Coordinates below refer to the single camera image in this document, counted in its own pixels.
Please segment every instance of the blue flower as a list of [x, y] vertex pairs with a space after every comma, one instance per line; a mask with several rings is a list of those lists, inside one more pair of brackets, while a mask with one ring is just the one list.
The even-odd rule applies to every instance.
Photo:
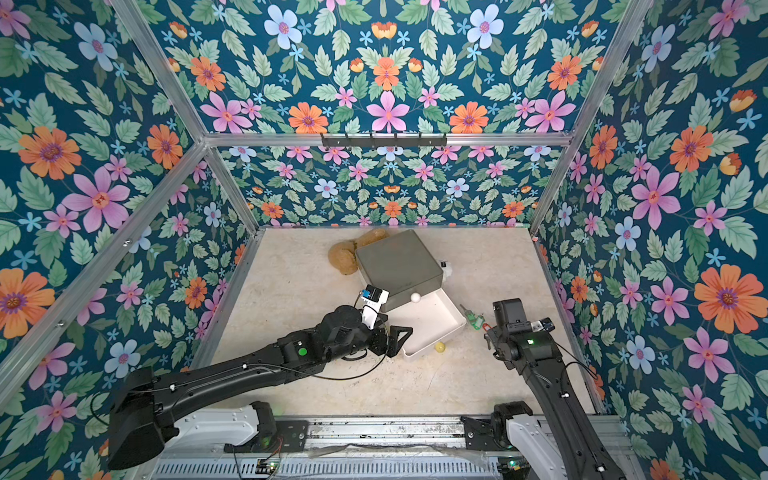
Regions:
[[302, 18], [299, 22], [299, 25], [296, 28], [298, 28], [304, 35], [308, 35], [310, 33], [310, 30], [312, 30], [312, 24], [306, 23]]
[[741, 127], [739, 127], [739, 131], [742, 131], [747, 127], [749, 127], [750, 130], [755, 128], [755, 120], [759, 120], [763, 118], [763, 114], [753, 115], [754, 113], [755, 113], [754, 109], [750, 108], [749, 110], [746, 111], [746, 117], [736, 120], [736, 123], [741, 124]]
[[83, 356], [80, 355], [77, 360], [72, 360], [69, 366], [72, 368], [72, 373], [83, 373], [83, 367], [88, 361], [83, 360]]
[[115, 155], [122, 155], [125, 153], [125, 145], [120, 145], [119, 140], [115, 140], [114, 143], [110, 145], [110, 147], [114, 151]]
[[398, 31], [397, 32], [397, 42], [402, 45], [403, 47], [406, 46], [406, 43], [411, 41], [411, 38], [408, 36], [408, 31]]
[[13, 104], [16, 106], [16, 108], [21, 108], [22, 104], [27, 103], [27, 101], [22, 98], [22, 93], [20, 90], [10, 91], [7, 88], [3, 88], [2, 90], [6, 95], [8, 95], [8, 97], [5, 98], [5, 103]]
[[371, 32], [370, 31], [364, 31], [364, 32], [360, 33], [360, 41], [365, 46], [368, 46], [369, 43], [373, 43], [373, 40], [371, 39]]
[[712, 265], [714, 263], [717, 268], [720, 268], [720, 262], [725, 260], [725, 257], [720, 255], [720, 249], [716, 247], [712, 249], [712, 253], [707, 252], [706, 257], [710, 259], [710, 261], [707, 262], [707, 265]]
[[69, 24], [69, 15], [67, 15], [67, 12], [62, 12], [58, 9], [58, 7], [53, 8], [53, 18], [56, 18], [58, 22], [62, 25]]
[[112, 374], [108, 377], [104, 377], [104, 390], [109, 390], [112, 388], [115, 382], [117, 382], [118, 378]]
[[161, 31], [161, 34], [163, 34], [163, 40], [167, 41], [171, 45], [176, 45], [179, 41], [174, 37], [174, 33], [172, 31]]
[[77, 454], [74, 452], [70, 453], [69, 462], [64, 464], [64, 468], [69, 468], [74, 472], [74, 470], [78, 467], [78, 464], [83, 462], [83, 459], [80, 458], [80, 455], [83, 455], [82, 451], [78, 452]]
[[37, 260], [32, 258], [35, 255], [34, 250], [29, 250], [27, 253], [22, 253], [21, 250], [14, 250], [13, 255], [14, 257], [18, 258], [18, 260], [13, 260], [11, 262], [11, 266], [21, 265], [22, 270], [26, 270], [30, 264], [34, 264], [38, 262]]
[[467, 19], [464, 18], [464, 21], [462, 23], [456, 24], [456, 29], [458, 30], [458, 33], [461, 35], [464, 35], [467, 33], [467, 30], [472, 28], [470, 24], [467, 23]]
[[27, 231], [31, 232], [33, 228], [41, 228], [39, 221], [42, 220], [43, 217], [35, 217], [32, 215], [32, 212], [27, 212], [27, 217], [22, 218], [18, 221], [19, 225], [26, 225]]

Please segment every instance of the aluminum frame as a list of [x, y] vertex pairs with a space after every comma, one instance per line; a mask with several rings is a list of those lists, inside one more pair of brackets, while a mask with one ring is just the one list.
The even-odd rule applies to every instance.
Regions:
[[579, 110], [574, 122], [573, 142], [565, 148], [565, 151], [558, 159], [558, 163], [554, 166], [554, 170], [549, 176], [547, 187], [541, 194], [541, 198], [539, 198], [536, 214], [531, 220], [531, 235], [535, 235], [538, 232], [538, 228], [541, 226], [547, 211], [549, 211], [554, 203], [560, 185], [568, 173], [568, 168], [574, 158], [576, 158], [579, 148], [584, 143], [589, 127], [592, 125], [594, 117], [598, 114], [598, 108], [602, 105], [603, 99], [605, 99], [605, 95], [608, 93], [608, 89], [611, 87], [611, 83], [621, 66], [621, 62], [627, 56], [629, 47], [637, 31], [640, 30], [645, 15], [653, 3], [654, 0], [631, 0], [627, 10], [624, 11], [624, 16], [619, 21], [616, 33], [605, 53], [603, 66], [594, 79], [592, 87], [587, 94], [587, 99], [582, 104], [581, 110]]

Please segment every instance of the floral wallpaper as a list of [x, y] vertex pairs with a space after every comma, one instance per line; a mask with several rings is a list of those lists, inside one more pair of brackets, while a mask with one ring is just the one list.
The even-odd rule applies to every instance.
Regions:
[[[5, 408], [0, 478], [122, 478], [106, 467], [99, 421], [109, 421], [110, 394], [137, 368], [188, 369], [246, 241], [200, 162]], [[0, 270], [6, 281], [22, 275]]]
[[0, 113], [2, 360], [190, 140], [103, 2], [0, 2]]
[[766, 14], [657, 2], [538, 232], [653, 480], [768, 476]]
[[210, 131], [552, 132], [627, 3], [171, 0], [153, 29]]

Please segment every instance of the light blue flower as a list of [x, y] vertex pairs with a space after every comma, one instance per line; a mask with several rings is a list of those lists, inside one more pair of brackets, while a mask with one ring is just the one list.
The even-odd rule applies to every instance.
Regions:
[[406, 43], [411, 41], [411, 38], [408, 36], [408, 31], [398, 31], [397, 32], [397, 42], [402, 45], [403, 47], [406, 46]]
[[763, 114], [753, 115], [755, 113], [753, 108], [746, 111], [746, 117], [736, 120], [736, 123], [741, 124], [739, 131], [749, 127], [750, 130], [755, 128], [755, 120], [763, 118]]
[[27, 212], [27, 217], [26, 218], [22, 218], [21, 220], [19, 220], [18, 224], [19, 225], [26, 225], [27, 226], [27, 231], [31, 232], [32, 229], [34, 229], [34, 228], [37, 228], [37, 229], [41, 228], [39, 221], [42, 220], [42, 219], [43, 219], [43, 217], [35, 217], [34, 215], [32, 215], [32, 212]]
[[712, 265], [714, 263], [718, 268], [720, 268], [720, 262], [725, 261], [725, 256], [720, 255], [720, 249], [716, 247], [712, 249], [712, 253], [707, 252], [706, 257], [710, 259], [710, 261], [707, 262], [707, 265]]
[[34, 250], [29, 250], [27, 253], [22, 253], [21, 250], [14, 250], [13, 255], [18, 258], [18, 260], [13, 260], [11, 266], [21, 265], [22, 270], [26, 270], [30, 265], [34, 265], [38, 262], [32, 258], [35, 255]]

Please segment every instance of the pink flower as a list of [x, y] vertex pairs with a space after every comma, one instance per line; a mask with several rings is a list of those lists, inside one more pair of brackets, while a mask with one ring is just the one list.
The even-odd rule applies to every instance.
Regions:
[[382, 106], [368, 105], [366, 110], [374, 117], [379, 117], [373, 121], [371, 130], [381, 131], [386, 127], [386, 133], [391, 134], [392, 128], [404, 131], [406, 123], [400, 118], [407, 114], [411, 109], [406, 104], [395, 106], [395, 95], [391, 91], [385, 91], [381, 97]]
[[576, 183], [581, 181], [581, 175], [587, 174], [587, 168], [584, 164], [587, 163], [587, 154], [576, 154], [576, 158], [571, 162], [571, 180], [576, 180]]
[[523, 98], [523, 103], [515, 105], [515, 109], [517, 110], [515, 112], [516, 117], [528, 118], [528, 114], [532, 114], [536, 109], [536, 100]]
[[637, 181], [641, 178], [645, 180], [645, 177], [647, 176], [646, 172], [649, 168], [650, 162], [648, 161], [648, 156], [643, 155], [640, 158], [634, 158], [634, 167], [629, 170], [629, 173], [634, 175], [634, 181]]
[[97, 302], [96, 300], [101, 300], [104, 298], [104, 295], [107, 294], [107, 289], [105, 288], [97, 288], [94, 295], [91, 297], [91, 300], [88, 302], [88, 305], [85, 306], [84, 309], [80, 310], [80, 313], [78, 313], [78, 323], [81, 325], [85, 325], [88, 323], [88, 320], [91, 319], [91, 314], [94, 315], [101, 315], [104, 313], [104, 304], [101, 302]]
[[124, 158], [118, 160], [114, 155], [110, 155], [109, 163], [105, 164], [104, 168], [112, 172], [112, 175], [110, 176], [112, 180], [117, 180], [119, 178], [121, 182], [125, 183], [128, 181], [126, 175], [134, 173], [133, 170], [125, 166], [126, 164], [127, 161]]
[[477, 161], [483, 161], [486, 157], [493, 157], [494, 151], [492, 150], [493, 147], [489, 146], [481, 146], [481, 147], [472, 147], [472, 151], [469, 152], [470, 158], [477, 157]]
[[434, 167], [432, 165], [429, 165], [427, 167], [427, 164], [422, 162], [421, 165], [419, 165], [417, 168], [414, 168], [413, 171], [416, 172], [416, 178], [427, 181], [430, 177], [434, 177], [435, 174], [432, 172], [432, 169]]
[[139, 296], [144, 292], [143, 288], [139, 288], [136, 282], [131, 282], [131, 285], [120, 285], [120, 291], [118, 295], [118, 302], [123, 302], [123, 308], [128, 310], [131, 308], [131, 304], [138, 305], [141, 303]]
[[568, 319], [569, 323], [576, 323], [574, 313], [571, 312], [571, 310], [574, 309], [574, 305], [576, 305], [576, 300], [573, 300], [566, 295], [565, 289], [562, 288], [562, 282], [560, 282], [560, 286], [560, 288], [555, 286], [555, 290], [557, 290], [558, 295], [560, 296], [560, 304], [563, 306], [563, 310], [565, 310], [565, 317]]
[[170, 198], [170, 204], [175, 205], [176, 202], [185, 204], [187, 202], [187, 196], [184, 194], [188, 192], [189, 189], [190, 188], [187, 185], [181, 184], [181, 187], [179, 187], [179, 189], [176, 190], [176, 193]]
[[717, 370], [723, 373], [734, 373], [736, 370], [731, 363], [719, 356], [728, 351], [728, 342], [723, 339], [716, 339], [710, 345], [710, 334], [701, 327], [696, 331], [697, 342], [692, 338], [683, 340], [685, 346], [693, 355], [688, 357], [688, 366], [692, 369], [700, 369], [704, 365], [704, 373], [711, 382], [717, 381]]
[[200, 183], [200, 180], [207, 180], [208, 175], [205, 173], [206, 168], [208, 168], [208, 164], [203, 160], [197, 164], [194, 170], [192, 170], [192, 180], [194, 180], [196, 185]]
[[748, 13], [750, 13], [750, 7], [744, 5], [744, 0], [723, 0], [723, 11], [710, 17], [710, 25], [715, 26], [710, 32], [710, 40], [721, 32], [723, 37], [730, 37], [734, 24], [746, 17]]
[[694, 420], [696, 423], [701, 423], [706, 419], [708, 422], [714, 422], [715, 417], [710, 412], [710, 409], [715, 406], [715, 401], [709, 397], [703, 397], [701, 387], [694, 385], [693, 392], [688, 387], [683, 387], [683, 394], [688, 400], [683, 400], [683, 408], [692, 410], [694, 412]]
[[678, 288], [673, 291], [672, 279], [670, 277], [665, 278], [662, 285], [664, 286], [663, 290], [658, 285], [650, 286], [650, 292], [659, 299], [653, 302], [650, 309], [656, 313], [663, 310], [664, 320], [667, 321], [667, 325], [672, 325], [674, 323], [675, 313], [680, 318], [688, 318], [690, 316], [688, 314], [688, 309], [685, 308], [682, 303], [679, 303], [688, 298], [688, 290]]
[[62, 376], [67, 373], [67, 363], [64, 360], [59, 360], [72, 353], [74, 350], [74, 343], [62, 343], [57, 346], [52, 352], [43, 357], [40, 361], [38, 368], [29, 377], [29, 388], [37, 390], [45, 383], [45, 379], [48, 378], [48, 372], [51, 372], [53, 376]]
[[422, 96], [419, 97], [419, 101], [424, 104], [424, 108], [427, 108], [429, 106], [433, 106], [433, 107], [436, 106], [437, 100], [439, 99], [440, 99], [440, 94], [435, 91], [435, 87], [429, 87], [429, 90], [427, 90], [426, 88], [422, 88]]
[[96, 170], [95, 186], [84, 175], [75, 174], [72, 177], [74, 184], [85, 195], [69, 194], [64, 197], [61, 204], [77, 212], [88, 210], [83, 217], [83, 226], [86, 232], [98, 230], [101, 227], [102, 217], [112, 228], [119, 228], [128, 219], [128, 210], [117, 202], [128, 198], [131, 191], [124, 185], [110, 188], [111, 182], [106, 168], [101, 167]]
[[309, 147], [288, 147], [288, 158], [296, 158], [300, 164], [304, 163], [304, 160], [312, 158], [312, 153]]
[[277, 171], [280, 172], [281, 177], [285, 177], [288, 180], [293, 178], [293, 175], [296, 175], [296, 171], [293, 169], [293, 165], [285, 165], [283, 162], [280, 162], [280, 165], [277, 167]]
[[362, 166], [360, 162], [357, 162], [354, 167], [349, 168], [349, 177], [354, 177], [355, 180], [361, 181], [363, 178], [368, 178], [367, 171], [367, 168]]
[[435, 12], [440, 8], [440, 0], [421, 0], [421, 3], [422, 5], [430, 5]]
[[45, 218], [51, 222], [45, 226], [45, 229], [49, 232], [55, 232], [58, 230], [62, 237], [69, 237], [69, 230], [80, 230], [80, 225], [77, 225], [74, 221], [78, 218], [78, 212], [69, 212], [64, 205], [56, 207], [55, 212], [43, 212]]
[[331, 161], [336, 165], [341, 165], [342, 158], [349, 158], [349, 153], [344, 151], [344, 147], [320, 147], [320, 151], [326, 152], [323, 160]]
[[680, 210], [680, 202], [671, 195], [665, 195], [671, 192], [677, 186], [677, 180], [680, 174], [673, 172], [668, 174], [659, 183], [659, 170], [656, 167], [648, 169], [646, 178], [647, 187], [644, 185], [635, 185], [632, 187], [632, 195], [638, 200], [642, 200], [632, 212], [632, 218], [639, 220], [648, 214], [648, 225], [656, 230], [661, 224], [661, 211], [673, 214]]
[[51, 405], [38, 407], [38, 433], [45, 431], [49, 426], [53, 432], [58, 432], [64, 425], [64, 419], [74, 416], [78, 409], [71, 406], [78, 399], [77, 393], [70, 393], [64, 398], [61, 390], [57, 391], [51, 397]]
[[432, 152], [432, 158], [439, 158], [440, 164], [445, 165], [448, 163], [448, 160], [458, 160], [458, 155], [456, 152], [459, 150], [461, 150], [461, 147], [440, 147]]
[[357, 101], [357, 98], [352, 94], [352, 88], [346, 90], [344, 87], [339, 87], [339, 93], [336, 94], [336, 100], [339, 101], [340, 107], [346, 106], [352, 108], [352, 104]]
[[625, 280], [624, 285], [626, 286], [619, 287], [619, 291], [622, 295], [624, 295], [624, 298], [621, 302], [624, 305], [629, 303], [629, 306], [634, 308], [637, 306], [637, 302], [643, 299], [643, 296], [637, 292], [640, 289], [640, 284]]
[[187, 226], [188, 223], [190, 223], [189, 219], [184, 218], [183, 214], [178, 214], [175, 217], [170, 218], [171, 226], [170, 229], [176, 234], [181, 237], [186, 232], [190, 231], [189, 227]]
[[240, 101], [240, 113], [241, 114], [247, 114], [248, 118], [253, 120], [254, 118], [261, 118], [261, 113], [259, 112], [261, 110], [261, 105], [256, 105], [253, 103], [253, 100], [250, 98], [248, 101]]
[[584, 191], [587, 192], [587, 203], [594, 203], [595, 205], [600, 203], [600, 196], [605, 193], [605, 186], [603, 183], [603, 174], [599, 174], [595, 177], [594, 174], [589, 176], [589, 185], [584, 187]]
[[346, 0], [326, 0], [326, 7], [333, 12], [333, 9], [336, 8], [336, 4], [339, 5], [346, 5]]
[[581, 327], [581, 333], [578, 334], [585, 345], [592, 343], [592, 332], [586, 326]]
[[238, 100], [230, 100], [227, 102], [227, 106], [224, 106], [224, 100], [216, 92], [210, 93], [210, 103], [214, 104], [203, 105], [200, 109], [209, 117], [214, 117], [214, 129], [216, 131], [226, 131], [228, 128], [233, 134], [242, 134], [243, 130], [240, 127], [250, 128], [253, 123], [245, 117], [238, 115], [241, 112], [240, 102]]
[[598, 226], [598, 220], [600, 220], [600, 217], [596, 217], [592, 212], [590, 212], [589, 216], [584, 219], [584, 230], [590, 235], [594, 235], [594, 233], [600, 228]]
[[527, 127], [535, 127], [538, 125], [536, 131], [540, 134], [549, 131], [549, 127], [552, 127], [553, 131], [562, 131], [565, 128], [565, 121], [561, 117], [570, 114], [576, 109], [574, 104], [565, 104], [565, 90], [560, 91], [552, 98], [550, 104], [546, 100], [536, 101], [536, 111], [540, 115], [532, 115], [526, 122]]
[[13, 0], [0, 0], [0, 32], [3, 35], [10, 37], [16, 30], [16, 33], [29, 39], [29, 32], [23, 24], [31, 21], [27, 14], [13, 9]]
[[506, 167], [502, 165], [501, 161], [496, 162], [495, 164], [492, 164], [488, 162], [488, 175], [491, 176], [491, 178], [500, 177], [504, 174], [504, 170], [506, 170]]
[[694, 227], [704, 228], [704, 233], [709, 236], [712, 234], [712, 227], [715, 227], [718, 230], [725, 228], [725, 222], [723, 222], [721, 218], [723, 218], [727, 212], [728, 209], [725, 207], [720, 207], [715, 210], [715, 201], [710, 200], [706, 210], [703, 208], [696, 209], [696, 216], [699, 217], [699, 220], [694, 222]]

